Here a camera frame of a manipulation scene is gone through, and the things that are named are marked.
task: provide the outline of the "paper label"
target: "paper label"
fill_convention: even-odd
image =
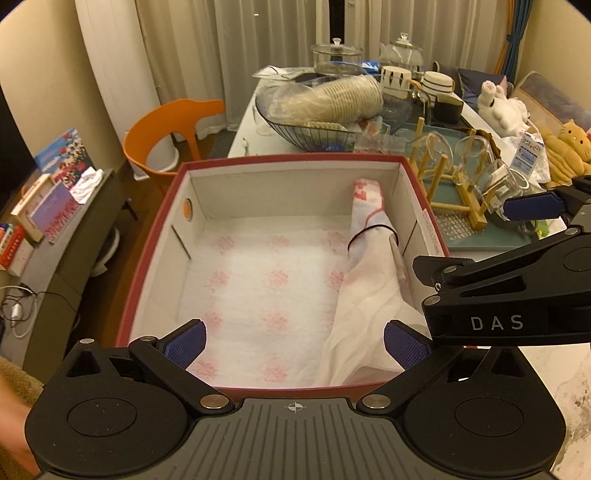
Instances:
[[[441,244],[439,243],[439,237],[437,236],[437,232],[435,231],[435,227],[433,226],[427,209],[423,210],[423,221],[419,221],[419,223],[422,223],[420,226],[423,231],[423,237],[425,238],[429,255],[444,257],[445,255],[441,248]]]
[[[543,148],[543,143],[538,142],[530,133],[524,132],[515,156],[511,161],[510,168],[520,171],[528,179],[534,171],[535,164]]]

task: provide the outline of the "plush toy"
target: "plush toy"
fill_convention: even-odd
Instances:
[[[550,161],[551,181],[546,187],[571,185],[573,177],[591,174],[591,164],[587,163],[591,162],[591,142],[582,128],[570,121],[562,126],[558,137],[544,127],[540,133]]]
[[[478,96],[478,115],[488,123],[500,137],[517,137],[528,129],[525,123],[527,108],[516,99],[507,99],[502,87],[490,80],[482,83]]]
[[[575,124],[574,120],[571,119],[562,126],[558,138],[571,146],[581,160],[591,163],[591,138],[587,137],[585,130]]]

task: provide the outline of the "glass jar with lid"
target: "glass jar with lid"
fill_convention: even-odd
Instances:
[[[394,44],[379,45],[380,66],[392,65],[410,70],[414,80],[423,79],[423,51],[413,45],[408,39],[408,34],[401,33],[400,38]]]
[[[312,47],[314,71],[319,75],[329,77],[362,73],[363,50],[358,47],[341,45],[340,38],[332,40],[331,44],[319,44]]]

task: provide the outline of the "yellow cat plush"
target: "yellow cat plush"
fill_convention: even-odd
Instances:
[[[560,129],[558,138],[544,127],[540,128],[540,133],[544,139],[550,167],[551,181],[546,187],[571,185],[571,178],[591,174],[591,164],[585,163],[581,158],[581,155],[585,158],[589,156],[589,142],[588,139],[585,141],[586,134],[582,128],[577,127],[574,122],[567,122]]]
[[[573,120],[566,122],[560,132],[558,132],[558,139],[571,146],[577,152],[584,162],[591,162],[591,140],[587,137],[587,133],[574,123]]]

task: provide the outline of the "cushion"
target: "cushion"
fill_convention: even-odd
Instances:
[[[458,68],[460,75],[460,84],[462,85],[462,99],[474,110],[478,110],[476,103],[482,90],[482,83],[490,80],[495,85],[501,85],[507,92],[507,78],[505,75],[494,73],[479,72],[477,70],[467,70]]]
[[[529,72],[512,96],[525,103],[535,125],[547,127],[554,134],[571,119],[583,130],[591,128],[591,111],[586,111],[538,72]]]

